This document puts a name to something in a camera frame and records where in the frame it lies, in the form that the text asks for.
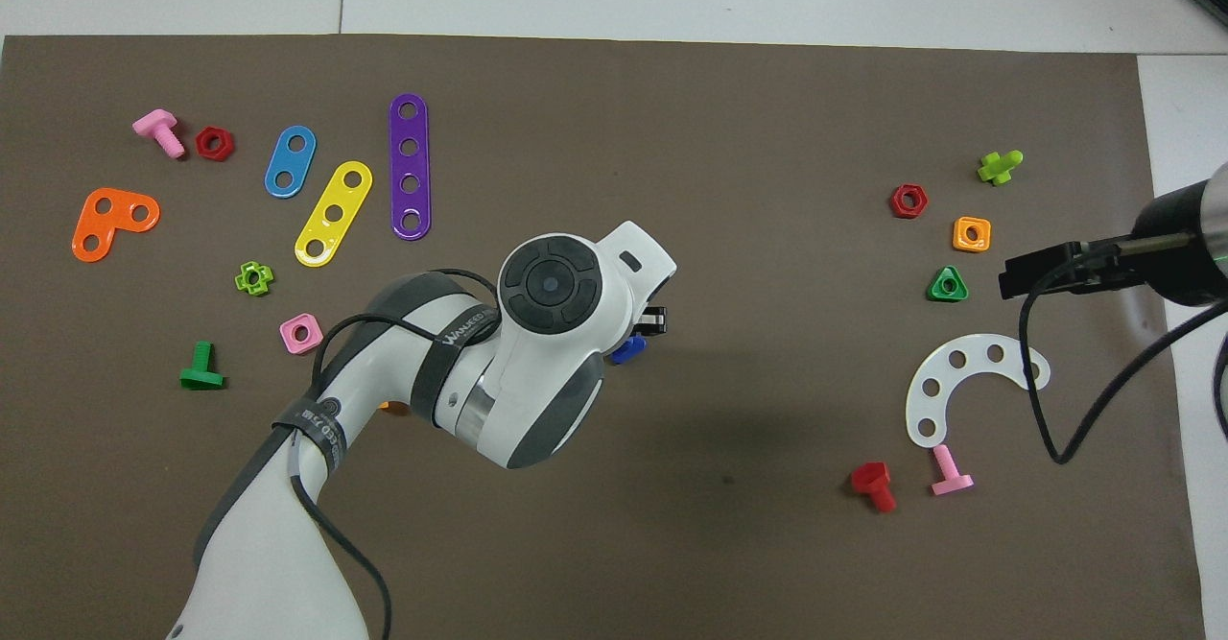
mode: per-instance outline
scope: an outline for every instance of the white floor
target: white floor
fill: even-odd
[[[1156,190],[1228,162],[1228,27],[1190,0],[0,0],[10,33],[454,33],[1140,54]],[[1168,307],[1172,324],[1190,312]],[[1228,640],[1228,445],[1210,369],[1174,356],[1207,636]]]

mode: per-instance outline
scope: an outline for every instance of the green triangle nut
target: green triangle nut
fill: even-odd
[[[198,340],[192,354],[192,369],[179,372],[179,386],[190,391],[211,391],[222,387],[226,377],[209,370],[209,359],[212,353],[212,343]]]
[[[968,299],[968,286],[955,267],[943,267],[926,295],[935,302],[963,302]]]

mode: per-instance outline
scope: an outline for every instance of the toy nut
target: toy nut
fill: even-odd
[[[925,195],[925,189],[920,184],[901,184],[892,194],[892,213],[898,219],[915,219],[925,213],[930,204],[930,198]]]
[[[235,151],[235,138],[220,125],[206,125],[196,134],[196,155],[222,162]]]

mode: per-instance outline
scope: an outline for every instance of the plastic strip with holes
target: plastic strip with holes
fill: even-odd
[[[362,208],[372,184],[371,168],[359,160],[346,160],[338,165],[333,179],[328,181],[307,225],[295,242],[295,258],[305,267],[319,268],[333,260],[341,246],[355,213]]]
[[[302,147],[295,150],[295,140],[302,141]],[[273,157],[269,158],[269,168],[264,171],[264,190],[278,199],[290,199],[298,190],[302,190],[303,182],[307,182],[307,171],[311,170],[311,160],[316,156],[316,134],[306,125],[291,125],[278,138],[276,146],[273,146]],[[285,176],[284,185],[279,184],[279,177]]]
[[[392,230],[400,238],[422,238],[431,230],[431,150],[426,102],[398,95],[388,107],[388,168]]]
[[[952,361],[955,353],[963,355],[963,366],[957,367]],[[1036,365],[1036,388],[1044,388],[1049,383],[1049,361],[1032,350],[1032,362]],[[933,448],[947,440],[947,400],[957,386],[977,373],[1005,376],[1019,388],[1028,389],[1017,339],[995,333],[974,333],[946,343],[921,361],[909,384],[904,416],[909,439],[914,443]],[[933,392],[926,392],[927,384]],[[933,421],[933,434],[930,436],[921,432],[921,424],[926,420]]]

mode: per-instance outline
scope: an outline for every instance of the green bolt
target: green bolt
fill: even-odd
[[[1005,156],[1000,156],[995,151],[981,158],[981,168],[976,173],[982,182],[993,182],[995,187],[1000,187],[1011,181],[1011,171],[1019,167],[1022,162],[1022,151],[1009,151]]]
[[[179,386],[192,391],[209,391],[222,387],[226,377],[209,370],[209,359],[212,356],[212,343],[198,340],[196,349],[192,353],[192,369],[179,372]]]

